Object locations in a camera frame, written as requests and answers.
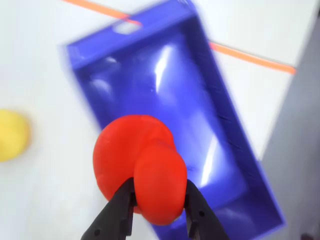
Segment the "blue bin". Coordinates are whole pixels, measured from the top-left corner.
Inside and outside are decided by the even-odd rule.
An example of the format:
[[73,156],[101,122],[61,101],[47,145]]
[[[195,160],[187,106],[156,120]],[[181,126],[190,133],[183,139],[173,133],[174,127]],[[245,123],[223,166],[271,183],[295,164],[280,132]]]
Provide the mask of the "blue bin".
[[[67,46],[71,68],[103,129],[125,115],[169,127],[188,178],[231,239],[260,237],[284,218],[256,161],[190,1],[169,0]],[[153,226],[163,240],[188,239],[185,213]]]

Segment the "orange line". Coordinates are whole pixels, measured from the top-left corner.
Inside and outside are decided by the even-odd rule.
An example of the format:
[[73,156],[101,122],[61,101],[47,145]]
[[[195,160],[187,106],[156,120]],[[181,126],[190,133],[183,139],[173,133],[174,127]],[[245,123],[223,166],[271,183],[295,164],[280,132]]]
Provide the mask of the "orange line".
[[125,14],[123,12],[108,8],[106,6],[101,6],[101,5],[96,4],[94,2],[90,2],[90,1],[86,1],[86,0],[63,0],[63,1],[77,5],[79,7],[83,7],[85,9],[89,9],[89,10],[104,14],[104,15],[108,15],[108,16],[116,18],[116,19],[122,19],[122,20],[129,22],[129,23],[132,23],[132,24],[141,25],[141,23],[138,21],[130,20],[129,19],[130,15],[128,15],[128,14]]
[[[89,2],[86,0],[63,0],[63,1],[80,6],[80,7],[83,7],[83,8],[86,8],[86,9],[89,9],[89,10],[92,10],[92,11],[95,11],[95,12],[98,12],[98,13],[101,13],[101,14],[108,15],[110,17],[114,17],[116,19],[122,19],[122,20],[127,21],[132,24],[141,25],[141,23],[138,21],[130,20],[129,19],[130,15],[128,15],[128,14],[125,14],[123,12],[120,12],[120,11],[117,11],[117,10],[114,10],[114,9],[111,9],[106,6],[102,6],[102,5],[93,3],[93,2]],[[262,59],[262,58],[259,58],[259,57],[241,52],[241,51],[237,51],[232,48],[222,46],[222,45],[219,45],[219,44],[213,43],[213,42],[209,42],[209,45],[210,45],[211,49],[213,49],[214,51],[232,56],[237,59],[241,59],[243,61],[247,61],[249,63],[257,64],[257,65],[260,65],[260,66],[263,66],[266,68],[270,68],[270,69],[274,69],[274,70],[279,70],[279,71],[286,72],[289,74],[296,73],[296,69],[294,67],[286,65],[286,64]]]
[[279,70],[279,71],[286,72],[289,74],[296,73],[296,69],[292,66],[289,66],[289,65],[265,60],[265,59],[262,59],[262,58],[259,58],[256,56],[252,56],[247,53],[240,52],[240,51],[237,51],[237,50],[234,50],[229,47],[222,46],[222,45],[219,45],[219,44],[216,44],[213,42],[209,42],[209,45],[214,51],[235,57],[237,59],[241,59],[241,60],[253,63],[253,64],[257,64],[257,65],[260,65],[260,66],[263,66],[266,68],[270,68],[270,69]]

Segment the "red rubber object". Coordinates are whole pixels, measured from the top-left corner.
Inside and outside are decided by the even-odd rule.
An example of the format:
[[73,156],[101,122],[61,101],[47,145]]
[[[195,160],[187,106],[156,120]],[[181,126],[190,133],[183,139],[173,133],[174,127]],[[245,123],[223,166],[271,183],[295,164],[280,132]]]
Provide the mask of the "red rubber object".
[[106,126],[94,147],[93,169],[108,200],[134,177],[138,207],[151,223],[169,224],[183,210],[186,165],[176,152],[172,133],[154,117],[129,115]]
[[174,148],[158,139],[149,142],[135,164],[133,180],[137,204],[150,223],[168,225],[181,215],[187,168]]

